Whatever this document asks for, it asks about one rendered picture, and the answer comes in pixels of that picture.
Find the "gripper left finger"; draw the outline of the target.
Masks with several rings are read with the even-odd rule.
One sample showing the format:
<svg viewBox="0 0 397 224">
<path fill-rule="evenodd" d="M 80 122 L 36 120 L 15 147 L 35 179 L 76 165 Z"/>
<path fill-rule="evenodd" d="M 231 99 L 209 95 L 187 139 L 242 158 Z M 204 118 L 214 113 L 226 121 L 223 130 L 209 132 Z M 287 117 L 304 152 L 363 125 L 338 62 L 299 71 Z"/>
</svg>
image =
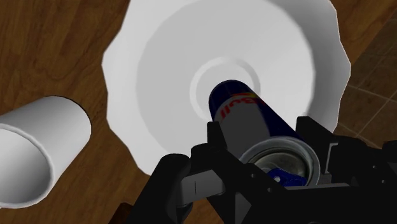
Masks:
<svg viewBox="0 0 397 224">
<path fill-rule="evenodd" d="M 207 199 L 224 224 L 243 224 L 251 204 L 243 196 L 244 165 L 226 149 L 218 122 L 191 156 L 162 157 L 134 203 L 126 224 L 183 224 L 194 202 Z"/>
</svg>

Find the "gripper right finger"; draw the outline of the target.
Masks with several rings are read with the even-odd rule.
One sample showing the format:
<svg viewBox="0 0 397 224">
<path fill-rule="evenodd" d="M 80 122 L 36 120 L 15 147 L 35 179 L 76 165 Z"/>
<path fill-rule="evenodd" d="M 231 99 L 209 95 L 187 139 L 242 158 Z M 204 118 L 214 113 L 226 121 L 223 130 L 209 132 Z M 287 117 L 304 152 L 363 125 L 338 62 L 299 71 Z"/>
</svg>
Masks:
<svg viewBox="0 0 397 224">
<path fill-rule="evenodd" d="M 397 140 L 373 148 L 359 138 L 335 135 L 309 116 L 297 118 L 296 132 L 314 150 L 320 173 L 330 174 L 332 183 L 397 192 Z"/>
</svg>

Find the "blue and silver drink can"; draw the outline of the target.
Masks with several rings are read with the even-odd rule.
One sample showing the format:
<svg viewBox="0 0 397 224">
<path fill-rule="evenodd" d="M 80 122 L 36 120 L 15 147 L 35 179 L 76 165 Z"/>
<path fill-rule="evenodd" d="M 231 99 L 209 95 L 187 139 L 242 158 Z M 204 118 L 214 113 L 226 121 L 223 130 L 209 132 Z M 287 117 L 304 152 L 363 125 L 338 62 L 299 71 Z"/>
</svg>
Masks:
<svg viewBox="0 0 397 224">
<path fill-rule="evenodd" d="M 246 84 L 227 80 L 209 96 L 228 151 L 254 164 L 282 186 L 314 186 L 320 178 L 315 151 Z"/>
</svg>

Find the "white scalloped bowl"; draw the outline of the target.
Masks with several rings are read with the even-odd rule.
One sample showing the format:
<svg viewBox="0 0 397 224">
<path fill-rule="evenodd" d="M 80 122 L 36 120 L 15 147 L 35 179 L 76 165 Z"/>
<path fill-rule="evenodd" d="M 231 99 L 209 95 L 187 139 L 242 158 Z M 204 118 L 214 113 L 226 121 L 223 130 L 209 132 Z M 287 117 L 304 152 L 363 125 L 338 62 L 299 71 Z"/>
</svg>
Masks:
<svg viewBox="0 0 397 224">
<path fill-rule="evenodd" d="M 147 175 L 206 140 L 222 81 L 332 131 L 351 75 L 330 0 L 130 0 L 102 69 L 109 126 Z"/>
</svg>

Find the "white cup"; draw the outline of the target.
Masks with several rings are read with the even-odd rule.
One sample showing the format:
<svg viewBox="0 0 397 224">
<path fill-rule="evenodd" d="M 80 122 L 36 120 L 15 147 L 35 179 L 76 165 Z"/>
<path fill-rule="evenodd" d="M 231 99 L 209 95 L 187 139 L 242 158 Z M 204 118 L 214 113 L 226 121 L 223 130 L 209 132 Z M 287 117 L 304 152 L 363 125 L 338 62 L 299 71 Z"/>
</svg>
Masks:
<svg viewBox="0 0 397 224">
<path fill-rule="evenodd" d="M 88 143 L 85 110 L 61 96 L 48 96 L 0 115 L 0 208 L 42 201 Z"/>
</svg>

